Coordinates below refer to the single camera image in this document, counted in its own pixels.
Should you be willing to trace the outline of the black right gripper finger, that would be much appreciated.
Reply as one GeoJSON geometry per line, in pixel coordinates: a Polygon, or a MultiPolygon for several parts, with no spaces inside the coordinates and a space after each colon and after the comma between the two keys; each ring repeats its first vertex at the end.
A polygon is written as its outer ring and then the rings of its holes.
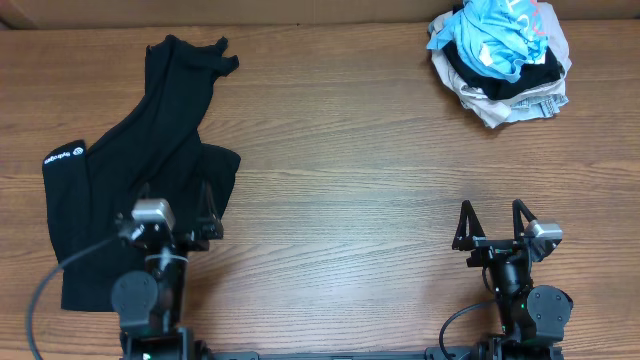
{"type": "Polygon", "coordinates": [[[461,204],[459,222],[452,242],[452,249],[472,251],[479,243],[486,240],[486,235],[469,200],[461,204]]]}
{"type": "Polygon", "coordinates": [[[514,238],[521,239],[524,233],[523,220],[531,222],[536,220],[537,217],[528,209],[524,202],[520,199],[515,199],[512,202],[512,218],[513,218],[513,230],[514,238]]]}

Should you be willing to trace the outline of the light blue t-shirt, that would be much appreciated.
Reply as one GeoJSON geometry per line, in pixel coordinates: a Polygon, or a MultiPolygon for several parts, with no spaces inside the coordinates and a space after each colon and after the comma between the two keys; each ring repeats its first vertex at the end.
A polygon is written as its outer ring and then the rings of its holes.
{"type": "Polygon", "coordinates": [[[515,83],[523,66],[546,62],[548,36],[536,0],[465,0],[427,48],[449,43],[479,75],[515,83]]]}

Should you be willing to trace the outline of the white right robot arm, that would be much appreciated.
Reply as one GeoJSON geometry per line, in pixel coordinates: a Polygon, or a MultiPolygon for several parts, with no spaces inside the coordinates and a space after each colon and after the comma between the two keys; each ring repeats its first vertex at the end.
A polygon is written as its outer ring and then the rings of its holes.
{"type": "Polygon", "coordinates": [[[482,270],[485,288],[493,298],[468,306],[442,325],[439,348],[447,359],[444,332],[453,320],[476,309],[495,305],[502,332],[491,334],[468,348],[466,359],[561,359],[557,345],[564,338],[574,302],[563,290],[536,286],[532,268],[558,247],[563,231],[555,222],[539,220],[519,199],[512,203],[513,237],[490,240],[470,201],[461,204],[452,248],[467,252],[466,264],[482,270]]]}

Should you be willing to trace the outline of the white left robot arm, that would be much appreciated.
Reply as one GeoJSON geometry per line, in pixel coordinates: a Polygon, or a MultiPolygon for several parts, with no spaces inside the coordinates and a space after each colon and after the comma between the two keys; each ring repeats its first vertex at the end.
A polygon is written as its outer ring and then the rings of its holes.
{"type": "Polygon", "coordinates": [[[176,218],[162,198],[141,198],[131,215],[116,221],[123,243],[143,252],[144,268],[129,271],[112,287],[111,304],[119,315],[125,359],[211,360],[212,350],[180,325],[188,255],[206,252],[224,236],[211,186],[203,181],[187,232],[175,230],[176,218]]]}

